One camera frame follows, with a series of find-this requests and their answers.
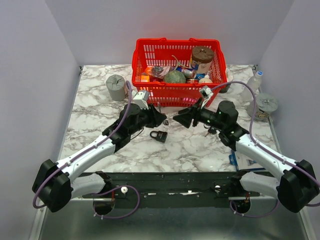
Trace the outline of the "black padlock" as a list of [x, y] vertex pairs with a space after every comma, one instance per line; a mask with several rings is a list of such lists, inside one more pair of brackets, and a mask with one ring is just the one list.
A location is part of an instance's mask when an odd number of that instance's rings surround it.
[[167, 140], [168, 137], [168, 133], [166, 131], [151, 131], [149, 136], [156, 140], [157, 142], [160, 142], [162, 144], [164, 144]]

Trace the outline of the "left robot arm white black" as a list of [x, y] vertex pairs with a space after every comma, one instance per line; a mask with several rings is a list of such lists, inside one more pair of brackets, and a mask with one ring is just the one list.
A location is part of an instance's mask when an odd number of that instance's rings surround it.
[[92, 143], [75, 154], [53, 162], [44, 161], [34, 180], [32, 204], [36, 209], [41, 200], [51, 212], [61, 210], [71, 199], [86, 195], [107, 197], [111, 191], [109, 180], [103, 173], [82, 176], [98, 161], [113, 155], [130, 141], [133, 134], [143, 128], [159, 127], [166, 115], [149, 104], [146, 109], [128, 103], [120, 112], [118, 120], [107, 127]]

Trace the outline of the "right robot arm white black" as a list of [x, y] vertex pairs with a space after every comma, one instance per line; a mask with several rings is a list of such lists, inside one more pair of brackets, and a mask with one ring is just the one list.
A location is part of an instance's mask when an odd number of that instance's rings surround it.
[[225, 146], [256, 161], [272, 175], [244, 173], [230, 183], [234, 195], [241, 196], [247, 191], [262, 193], [279, 200], [293, 213], [311, 206], [311, 201], [320, 193], [320, 183], [311, 163], [286, 157], [257, 141], [237, 123], [239, 113], [233, 102], [220, 102], [216, 112], [201, 105], [199, 99], [193, 106], [180, 110], [173, 120], [185, 128], [203, 123], [218, 130], [218, 137]]

